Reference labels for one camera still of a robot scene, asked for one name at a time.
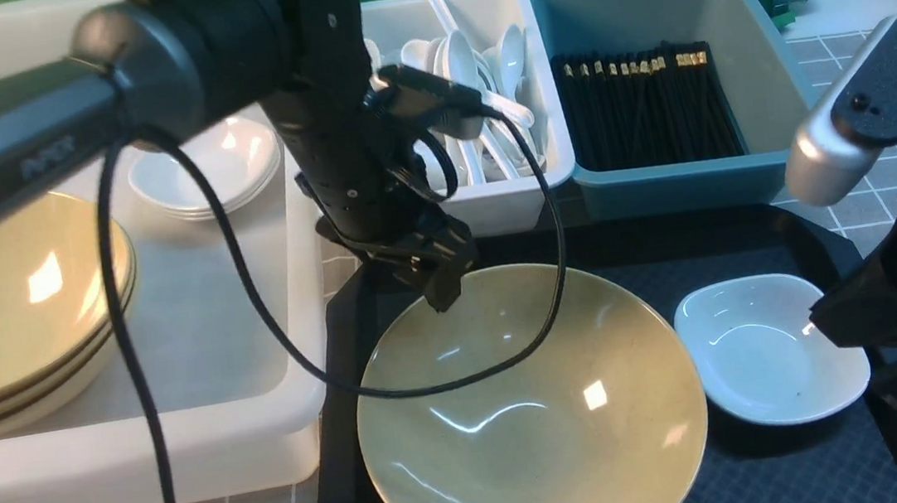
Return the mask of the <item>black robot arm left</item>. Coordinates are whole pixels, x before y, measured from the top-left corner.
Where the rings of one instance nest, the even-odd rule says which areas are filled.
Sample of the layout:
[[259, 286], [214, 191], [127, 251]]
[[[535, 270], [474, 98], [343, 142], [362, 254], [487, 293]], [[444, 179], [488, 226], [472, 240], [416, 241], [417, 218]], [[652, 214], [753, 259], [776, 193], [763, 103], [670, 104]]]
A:
[[317, 230], [388, 262], [444, 312], [476, 259], [414, 142], [419, 107], [375, 99], [359, 0], [118, 0], [85, 14], [67, 56], [0, 79], [0, 220], [112, 143], [181, 146], [260, 104], [322, 211]]

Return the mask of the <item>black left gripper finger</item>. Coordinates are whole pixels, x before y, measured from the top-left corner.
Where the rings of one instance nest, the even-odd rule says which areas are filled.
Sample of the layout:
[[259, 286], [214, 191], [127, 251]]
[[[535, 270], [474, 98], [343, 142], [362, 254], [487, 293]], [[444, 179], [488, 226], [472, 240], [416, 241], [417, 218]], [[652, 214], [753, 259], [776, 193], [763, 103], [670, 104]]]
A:
[[421, 281], [424, 300], [436, 312], [447, 312], [461, 295], [462, 277], [466, 272], [467, 263], [460, 259], [441, 263], [434, 261], [419, 263], [417, 274]]

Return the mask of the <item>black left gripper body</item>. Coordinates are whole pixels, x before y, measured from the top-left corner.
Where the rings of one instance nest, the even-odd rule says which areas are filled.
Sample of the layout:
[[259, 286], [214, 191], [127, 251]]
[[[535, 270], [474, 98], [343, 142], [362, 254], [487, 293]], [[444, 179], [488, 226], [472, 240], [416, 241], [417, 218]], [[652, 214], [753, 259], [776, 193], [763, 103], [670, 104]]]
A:
[[407, 285], [459, 280], [478, 248], [464, 223], [412, 190], [416, 155], [405, 124], [367, 107], [359, 0], [278, 3], [293, 68], [261, 107], [321, 209], [318, 233], [359, 259], [389, 263]]

